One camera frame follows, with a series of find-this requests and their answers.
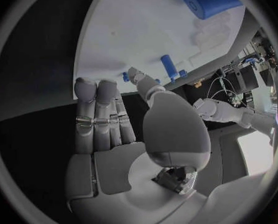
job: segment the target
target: table surface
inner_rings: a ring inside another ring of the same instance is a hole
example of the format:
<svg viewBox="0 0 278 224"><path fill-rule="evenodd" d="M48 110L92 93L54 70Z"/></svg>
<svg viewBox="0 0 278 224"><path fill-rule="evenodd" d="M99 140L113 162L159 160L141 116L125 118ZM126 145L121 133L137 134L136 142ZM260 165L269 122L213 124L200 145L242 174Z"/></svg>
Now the table surface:
<svg viewBox="0 0 278 224"><path fill-rule="evenodd" d="M121 93L135 92L122 78L133 66L166 85L171 80L163 55L187 72L225 55L244 12L239 6L200 20L183 0L93 0L80 33L73 79L111 79Z"/></svg>

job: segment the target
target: white table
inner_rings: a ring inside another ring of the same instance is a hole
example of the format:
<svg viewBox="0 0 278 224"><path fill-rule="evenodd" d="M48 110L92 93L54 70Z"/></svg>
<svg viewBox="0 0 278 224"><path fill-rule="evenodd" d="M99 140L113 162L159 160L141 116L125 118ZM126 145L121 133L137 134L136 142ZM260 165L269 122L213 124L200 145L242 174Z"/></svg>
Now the white table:
<svg viewBox="0 0 278 224"><path fill-rule="evenodd" d="M122 78L133 66L165 85L171 80L163 55L188 72L225 55L244 12L240 6L199 20L183 0L94 0L80 33L73 79L112 79L121 93L134 92Z"/></svg>

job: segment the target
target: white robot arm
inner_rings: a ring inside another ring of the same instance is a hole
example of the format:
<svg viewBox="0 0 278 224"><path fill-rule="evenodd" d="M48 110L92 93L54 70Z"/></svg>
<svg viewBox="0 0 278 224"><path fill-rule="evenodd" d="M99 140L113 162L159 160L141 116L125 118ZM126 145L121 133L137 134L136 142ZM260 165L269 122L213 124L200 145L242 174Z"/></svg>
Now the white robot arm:
<svg viewBox="0 0 278 224"><path fill-rule="evenodd" d="M229 103L213 99L198 99L194 104L203 120L235 122L243 128L253 128L268 136L275 123L274 116L261 114L250 108L234 108Z"/></svg>

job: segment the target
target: white tabletop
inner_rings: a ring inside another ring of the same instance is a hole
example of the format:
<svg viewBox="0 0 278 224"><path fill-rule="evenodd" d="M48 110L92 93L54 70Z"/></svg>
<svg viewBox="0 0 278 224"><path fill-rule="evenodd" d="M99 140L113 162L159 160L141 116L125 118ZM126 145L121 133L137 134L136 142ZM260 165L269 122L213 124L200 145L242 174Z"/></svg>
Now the white tabletop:
<svg viewBox="0 0 278 224"><path fill-rule="evenodd" d="M165 85L171 80L163 55L188 72L225 55L244 12L240 6L199 20L183 0L94 0L80 33L74 80L112 79L121 93L134 92L122 78L133 66Z"/></svg>

